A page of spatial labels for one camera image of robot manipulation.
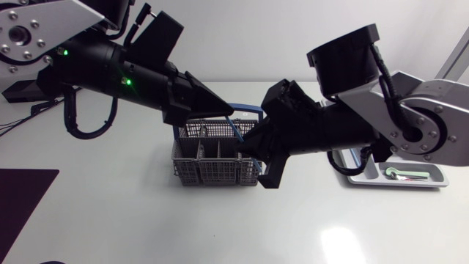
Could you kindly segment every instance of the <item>screw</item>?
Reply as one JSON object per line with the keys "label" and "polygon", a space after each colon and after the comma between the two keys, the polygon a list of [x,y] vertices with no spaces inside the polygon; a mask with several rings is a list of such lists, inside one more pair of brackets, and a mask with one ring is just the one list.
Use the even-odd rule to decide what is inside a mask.
{"label": "screw", "polygon": [[39,28],[39,22],[37,22],[37,21],[34,20],[34,19],[31,20],[31,27],[32,27],[33,29]]}
{"label": "screw", "polygon": [[438,136],[438,133],[437,133],[437,131],[431,131],[431,132],[428,133],[428,135],[434,139]]}
{"label": "screw", "polygon": [[6,44],[3,44],[3,45],[1,46],[1,52],[2,52],[2,53],[5,53],[5,54],[9,53],[9,52],[10,52],[10,47],[9,47],[8,45],[6,45]]}
{"label": "screw", "polygon": [[456,137],[456,136],[450,136],[450,137],[448,137],[448,140],[449,140],[450,142],[455,143],[455,142],[457,141],[457,137]]}
{"label": "screw", "polygon": [[10,13],[8,14],[8,18],[10,18],[10,20],[15,21],[18,19],[18,14],[15,11],[10,11]]}
{"label": "screw", "polygon": [[39,48],[44,48],[44,46],[45,46],[44,40],[39,39],[39,40],[37,41],[37,46],[38,46]]}
{"label": "screw", "polygon": [[18,71],[18,68],[16,66],[13,66],[11,65],[8,70],[11,72],[11,73],[16,73]]}
{"label": "screw", "polygon": [[437,113],[437,114],[443,113],[443,107],[442,106],[435,107],[435,113]]}
{"label": "screw", "polygon": [[51,62],[52,62],[52,58],[51,58],[49,55],[46,55],[46,56],[44,56],[43,61],[44,61],[45,63],[51,63]]}
{"label": "screw", "polygon": [[24,51],[23,57],[24,57],[24,59],[31,59],[31,58],[32,58],[32,54],[31,54],[31,52],[29,52],[29,51]]}
{"label": "screw", "polygon": [[425,119],[424,119],[423,117],[419,117],[419,118],[417,119],[417,125],[422,125],[422,124],[424,124],[424,123],[425,123]]}

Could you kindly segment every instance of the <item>blue basket handle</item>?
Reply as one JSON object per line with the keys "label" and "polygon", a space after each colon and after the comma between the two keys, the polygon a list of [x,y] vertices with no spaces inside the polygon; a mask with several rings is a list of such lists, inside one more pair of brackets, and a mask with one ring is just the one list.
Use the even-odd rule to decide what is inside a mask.
{"label": "blue basket handle", "polygon": [[[229,104],[235,111],[247,111],[250,113],[255,113],[259,116],[259,122],[264,119],[264,111],[258,106],[251,106],[242,103],[230,103]],[[179,128],[173,126],[174,139],[179,139]]]}

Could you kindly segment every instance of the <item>metal bracket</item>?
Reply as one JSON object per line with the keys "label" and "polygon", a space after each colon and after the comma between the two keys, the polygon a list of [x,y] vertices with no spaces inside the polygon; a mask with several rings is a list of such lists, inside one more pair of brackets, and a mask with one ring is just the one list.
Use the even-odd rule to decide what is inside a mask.
{"label": "metal bracket", "polygon": [[52,58],[47,55],[29,65],[11,65],[0,61],[0,78],[29,76],[40,72],[50,63],[52,63]]}
{"label": "metal bracket", "polygon": [[78,0],[2,10],[0,52],[12,62],[24,65],[103,19],[103,15]]}
{"label": "metal bracket", "polygon": [[422,139],[418,142],[406,140],[406,138],[402,136],[402,131],[389,117],[383,94],[378,92],[378,87],[379,84],[377,81],[373,81],[362,87],[343,92],[339,94],[339,98],[384,135],[395,146],[392,148],[394,152],[399,150],[399,152],[421,157],[423,153],[435,150],[440,138],[440,127],[438,124],[431,117],[402,103],[401,107],[407,112],[408,118],[412,120],[413,125],[424,134]]}
{"label": "metal bracket", "polygon": [[445,64],[436,75],[436,79],[457,81],[469,67],[469,27],[457,43]]}

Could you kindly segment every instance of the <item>white table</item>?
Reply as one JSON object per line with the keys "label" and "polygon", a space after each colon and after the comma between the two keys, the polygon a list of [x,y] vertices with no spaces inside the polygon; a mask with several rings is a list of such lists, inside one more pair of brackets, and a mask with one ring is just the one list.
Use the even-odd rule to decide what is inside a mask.
{"label": "white table", "polygon": [[[260,105],[273,83],[207,83]],[[320,100],[316,83],[301,84]],[[0,104],[0,123],[30,103]],[[78,93],[92,131],[111,99]],[[124,101],[112,128],[82,141],[58,106],[0,138],[0,167],[59,169],[4,263],[469,263],[469,169],[444,166],[442,189],[353,186],[324,153],[291,157],[281,187],[182,187],[172,130]]]}

